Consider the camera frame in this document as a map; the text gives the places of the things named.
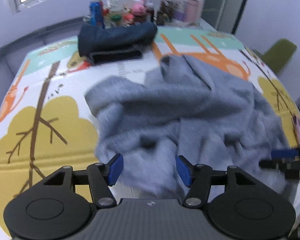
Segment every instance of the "gray cloth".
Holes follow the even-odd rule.
[[[289,146],[281,119],[252,83],[194,57],[162,58],[145,85],[110,77],[85,99],[99,121],[97,158],[121,153],[121,182],[154,197],[185,196],[177,155],[215,170],[237,165],[277,192],[285,186],[281,174],[258,167],[271,149]]]

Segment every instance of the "table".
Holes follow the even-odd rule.
[[[98,123],[85,92],[110,75],[143,83],[145,72],[167,54],[187,54],[252,82],[282,118],[291,146],[291,121],[298,109],[275,74],[233,35],[214,30],[161,27],[141,60],[91,67],[79,57],[77,37],[49,44],[27,54],[0,110],[0,240],[10,239],[3,210],[14,195],[61,166],[85,169],[97,160]],[[123,185],[116,198],[138,197]],[[88,186],[76,192],[91,201]]]

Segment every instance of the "pink plush toy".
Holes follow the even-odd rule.
[[[131,9],[131,13],[133,15],[142,16],[146,13],[146,8],[142,4],[136,3]]]

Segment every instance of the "chair backrest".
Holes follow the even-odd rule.
[[[297,46],[287,39],[278,40],[262,57],[272,71],[277,74],[287,64]]]

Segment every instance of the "blue can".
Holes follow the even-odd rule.
[[[103,20],[102,9],[103,3],[101,0],[90,2],[90,14],[91,14],[91,25],[101,26],[105,28],[105,22]]]

